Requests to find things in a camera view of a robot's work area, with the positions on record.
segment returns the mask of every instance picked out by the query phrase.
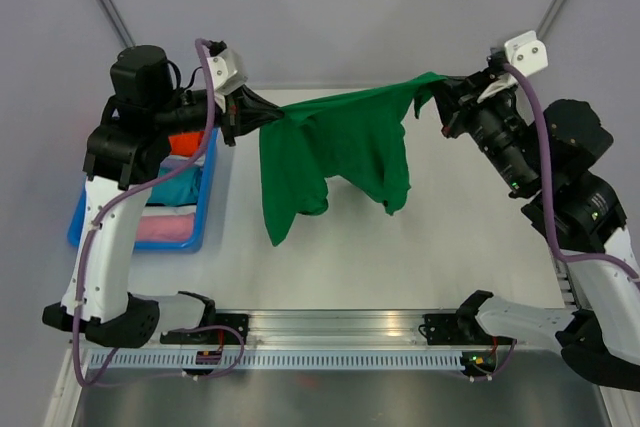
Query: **green t-shirt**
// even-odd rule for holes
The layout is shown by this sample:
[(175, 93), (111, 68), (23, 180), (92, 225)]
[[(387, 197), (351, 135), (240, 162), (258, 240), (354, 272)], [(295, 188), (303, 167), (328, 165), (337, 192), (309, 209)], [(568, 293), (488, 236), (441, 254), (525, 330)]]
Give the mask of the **green t-shirt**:
[(273, 245), (297, 213), (329, 206), (325, 178), (340, 175), (382, 203), (391, 215), (407, 200), (409, 168), (402, 120), (415, 99), (416, 117), (431, 98), (428, 72), (401, 84), (282, 107), (285, 116), (260, 129), (262, 210)]

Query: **blue plastic bin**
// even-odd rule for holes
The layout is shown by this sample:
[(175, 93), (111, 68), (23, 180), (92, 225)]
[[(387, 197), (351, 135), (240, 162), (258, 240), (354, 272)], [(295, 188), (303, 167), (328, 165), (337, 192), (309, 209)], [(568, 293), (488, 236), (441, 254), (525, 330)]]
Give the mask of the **blue plastic bin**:
[[(193, 234), (183, 242), (136, 242), (134, 250), (169, 250), (169, 251), (185, 251), (197, 252), (202, 247), (202, 239), (204, 238), (204, 226), (207, 220), (207, 210), (209, 208), (209, 194), (211, 192), (211, 183), (213, 181), (213, 172), (216, 166), (216, 138), (218, 137), (218, 129), (213, 131), (207, 154), (202, 166), (202, 180), (200, 181), (200, 192), (198, 193), (198, 203), (196, 204), (196, 215), (193, 226)], [(74, 247), (80, 245), (80, 237), (82, 236), (82, 226), (84, 225), (84, 208), (86, 203), (86, 194), (84, 188), (76, 205), (76, 210), (71, 219), (71, 225), (67, 231), (67, 240)]]

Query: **pink cloth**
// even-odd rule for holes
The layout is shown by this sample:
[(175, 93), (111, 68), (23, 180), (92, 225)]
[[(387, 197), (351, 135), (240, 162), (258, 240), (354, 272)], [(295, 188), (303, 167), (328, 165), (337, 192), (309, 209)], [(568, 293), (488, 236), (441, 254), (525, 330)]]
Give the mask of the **pink cloth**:
[(143, 216), (136, 240), (147, 242), (184, 242), (193, 234), (196, 214)]

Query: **white wall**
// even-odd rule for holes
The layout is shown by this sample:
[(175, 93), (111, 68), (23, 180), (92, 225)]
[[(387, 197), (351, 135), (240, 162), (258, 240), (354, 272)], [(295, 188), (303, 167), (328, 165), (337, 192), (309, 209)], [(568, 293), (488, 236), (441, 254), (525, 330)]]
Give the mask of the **white wall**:
[(616, 189), (640, 249), (640, 0), (569, 0), (549, 33), (549, 68), (534, 78), (545, 104), (591, 103), (614, 144), (593, 169)]
[(188, 70), (192, 39), (225, 39), (253, 86), (355, 86), (484, 67), (551, 0), (114, 0), (138, 43)]
[(73, 270), (65, 230), (120, 49), (94, 0), (0, 0), (0, 27), (0, 425), (36, 426), (68, 339), (40, 316)]

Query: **white table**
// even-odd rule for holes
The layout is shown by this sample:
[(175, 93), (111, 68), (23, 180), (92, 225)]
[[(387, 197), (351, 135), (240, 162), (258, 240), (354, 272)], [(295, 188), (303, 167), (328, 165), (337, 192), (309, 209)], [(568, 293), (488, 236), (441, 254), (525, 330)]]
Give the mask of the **white table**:
[[(260, 92), (279, 105), (334, 90)], [(405, 119), (412, 188), (393, 216), (343, 179), (329, 210), (298, 215), (269, 242), (262, 218), (258, 133), (219, 139), (205, 242), (193, 255), (135, 254), (130, 290), (208, 295), (222, 309), (456, 308), (476, 289), (563, 307), (543, 238), (467, 135), (445, 139), (435, 104)]]

